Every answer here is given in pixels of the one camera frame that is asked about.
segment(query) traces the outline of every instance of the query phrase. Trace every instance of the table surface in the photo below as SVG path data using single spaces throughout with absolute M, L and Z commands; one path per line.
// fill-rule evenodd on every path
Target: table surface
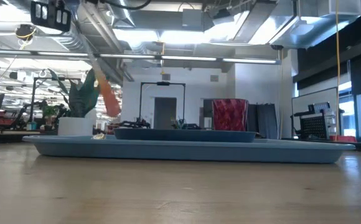
M 45 157 L 0 144 L 2 223 L 361 223 L 361 152 L 262 164 Z

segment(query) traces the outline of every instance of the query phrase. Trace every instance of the light blue tray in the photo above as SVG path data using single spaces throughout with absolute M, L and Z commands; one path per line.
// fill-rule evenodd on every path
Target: light blue tray
M 115 136 L 107 136 L 105 140 L 93 140 L 91 136 L 26 136 L 23 141 L 33 142 L 38 152 L 46 156 L 319 164 L 334 163 L 345 150 L 355 149 L 348 144 L 267 139 L 241 143 L 118 140 Z

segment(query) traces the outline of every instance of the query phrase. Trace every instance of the blue tray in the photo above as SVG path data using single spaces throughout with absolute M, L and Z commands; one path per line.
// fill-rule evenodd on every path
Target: blue tray
M 255 139 L 242 142 L 187 142 L 118 140 L 107 136 L 93 140 L 91 136 L 26 136 L 38 152 L 46 156 L 95 157 L 117 159 L 173 159 L 196 161 L 295 162 L 330 164 L 348 144 L 296 142 Z
M 114 129 L 117 139 L 152 141 L 253 142 L 254 132 L 183 129 Z

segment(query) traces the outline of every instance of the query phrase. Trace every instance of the wall vent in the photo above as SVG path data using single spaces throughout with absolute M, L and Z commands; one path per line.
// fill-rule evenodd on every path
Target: wall vent
M 171 74 L 162 74 L 162 80 L 163 81 L 170 81 L 171 80 Z
M 219 75 L 211 75 L 211 82 L 219 82 Z

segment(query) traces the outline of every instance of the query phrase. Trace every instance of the door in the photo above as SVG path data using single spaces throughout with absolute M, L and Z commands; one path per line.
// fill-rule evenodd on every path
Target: door
M 176 98 L 154 99 L 154 129 L 173 129 L 176 120 Z

